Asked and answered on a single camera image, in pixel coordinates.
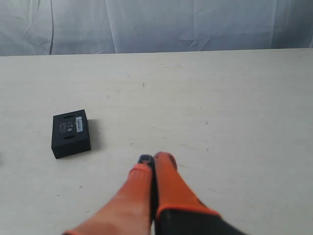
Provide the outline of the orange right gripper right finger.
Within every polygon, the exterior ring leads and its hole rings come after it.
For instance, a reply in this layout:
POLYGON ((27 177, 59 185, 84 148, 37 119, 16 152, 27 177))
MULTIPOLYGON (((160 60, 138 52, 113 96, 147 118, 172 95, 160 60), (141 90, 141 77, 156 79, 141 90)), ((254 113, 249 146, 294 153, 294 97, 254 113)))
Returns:
POLYGON ((243 235, 207 207, 184 182, 175 158, 166 152, 154 156, 158 207, 157 235, 243 235))

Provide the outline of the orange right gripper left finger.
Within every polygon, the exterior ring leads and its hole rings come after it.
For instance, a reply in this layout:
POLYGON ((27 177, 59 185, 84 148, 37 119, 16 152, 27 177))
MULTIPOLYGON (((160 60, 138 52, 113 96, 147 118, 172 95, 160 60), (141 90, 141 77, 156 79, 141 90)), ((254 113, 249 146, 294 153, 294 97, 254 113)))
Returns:
POLYGON ((65 235, 149 235, 154 160, 139 157, 124 185, 95 215, 65 235))

